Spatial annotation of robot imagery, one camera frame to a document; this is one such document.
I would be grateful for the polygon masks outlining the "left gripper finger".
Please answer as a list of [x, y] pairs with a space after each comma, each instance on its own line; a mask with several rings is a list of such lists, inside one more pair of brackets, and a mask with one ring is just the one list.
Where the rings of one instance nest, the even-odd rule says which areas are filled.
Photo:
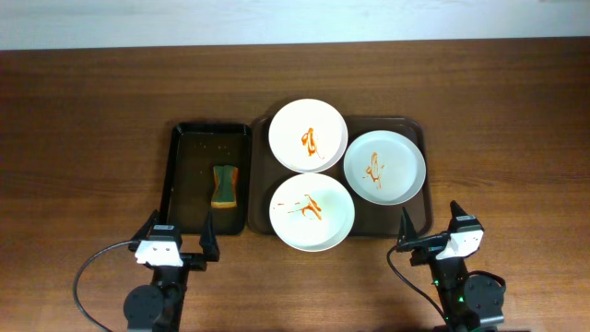
[[138, 229], [135, 235], [132, 237], [133, 241], [141, 241], [145, 240], [148, 237], [148, 234], [152, 227], [159, 223], [159, 212], [154, 209], [153, 212], [150, 214], [147, 221]]
[[220, 251], [213, 227], [213, 213], [207, 212], [204, 229], [201, 233], [199, 245], [202, 248], [202, 255], [207, 262], [218, 262]]

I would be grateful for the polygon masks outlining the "pale blue plate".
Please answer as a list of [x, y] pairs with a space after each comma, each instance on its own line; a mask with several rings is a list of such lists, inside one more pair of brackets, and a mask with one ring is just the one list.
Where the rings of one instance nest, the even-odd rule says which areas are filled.
[[426, 181], [426, 161], [409, 138], [386, 130], [357, 137], [348, 147], [343, 170], [351, 189], [382, 206], [400, 205], [418, 194]]

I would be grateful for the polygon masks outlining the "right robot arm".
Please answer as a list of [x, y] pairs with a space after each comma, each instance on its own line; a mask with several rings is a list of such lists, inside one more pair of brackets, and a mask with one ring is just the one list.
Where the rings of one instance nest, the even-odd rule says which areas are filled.
[[[487, 271], [469, 271], [465, 260], [480, 247], [484, 228], [474, 215], [456, 201], [450, 203], [452, 217], [446, 231], [420, 238], [408, 213], [403, 210], [397, 242], [386, 254], [393, 272], [410, 289], [425, 298], [443, 320], [435, 331], [496, 331], [504, 322], [502, 312], [505, 279]], [[430, 268], [439, 302], [407, 280], [395, 269], [391, 254], [410, 252], [410, 265]]]

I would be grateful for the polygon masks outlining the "white plate top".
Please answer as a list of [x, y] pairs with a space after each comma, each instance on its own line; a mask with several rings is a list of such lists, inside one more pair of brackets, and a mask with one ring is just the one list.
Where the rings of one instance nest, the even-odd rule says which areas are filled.
[[329, 103], [299, 99], [274, 115], [268, 143], [278, 162], [289, 170], [323, 172], [343, 157], [348, 127], [341, 113]]

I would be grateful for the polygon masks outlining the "white plate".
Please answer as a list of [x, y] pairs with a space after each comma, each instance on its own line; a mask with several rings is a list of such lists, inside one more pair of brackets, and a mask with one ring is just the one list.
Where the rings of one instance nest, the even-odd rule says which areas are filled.
[[322, 252], [348, 237], [356, 211], [339, 181], [321, 173], [303, 173], [276, 189], [268, 216], [282, 242], [303, 252]]
[[299, 99], [274, 115], [268, 143], [278, 162], [289, 170], [323, 172], [343, 157], [348, 127], [341, 113], [329, 103]]

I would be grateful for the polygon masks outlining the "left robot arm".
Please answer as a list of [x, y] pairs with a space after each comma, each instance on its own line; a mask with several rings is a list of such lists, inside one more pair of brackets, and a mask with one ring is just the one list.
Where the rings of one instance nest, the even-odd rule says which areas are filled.
[[191, 272], [204, 272], [209, 262], [220, 258], [214, 233], [212, 214], [206, 215], [200, 235], [200, 253], [181, 251], [180, 230], [159, 222], [159, 212], [148, 220], [131, 238], [129, 250], [136, 262], [153, 272], [147, 285], [133, 289], [124, 301], [124, 317], [129, 331], [177, 331], [180, 329], [183, 302]]

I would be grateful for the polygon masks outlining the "white plate bottom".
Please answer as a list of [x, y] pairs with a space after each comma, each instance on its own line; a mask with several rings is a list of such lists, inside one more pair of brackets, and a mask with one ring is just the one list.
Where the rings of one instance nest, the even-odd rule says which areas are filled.
[[276, 189], [268, 216], [282, 242], [303, 252], [322, 252], [348, 237], [356, 211], [339, 181], [321, 173], [303, 173]]

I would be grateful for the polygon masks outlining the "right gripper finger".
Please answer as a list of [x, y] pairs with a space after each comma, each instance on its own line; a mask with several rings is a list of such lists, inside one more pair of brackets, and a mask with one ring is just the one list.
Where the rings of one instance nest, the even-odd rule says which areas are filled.
[[399, 243], [406, 243], [414, 241], [418, 238], [414, 225], [405, 207], [402, 208], [401, 220], [399, 223], [399, 232], [397, 241]]
[[469, 219], [469, 215], [460, 207], [460, 205], [455, 200], [453, 200], [450, 203], [450, 209], [451, 209], [452, 219], [454, 219], [454, 220]]

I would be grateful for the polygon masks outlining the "green and orange sponge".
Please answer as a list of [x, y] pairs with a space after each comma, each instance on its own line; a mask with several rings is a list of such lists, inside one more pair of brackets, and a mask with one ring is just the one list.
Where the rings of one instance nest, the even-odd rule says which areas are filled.
[[212, 208], [236, 208], [239, 170], [231, 165], [213, 167], [214, 192], [211, 198]]

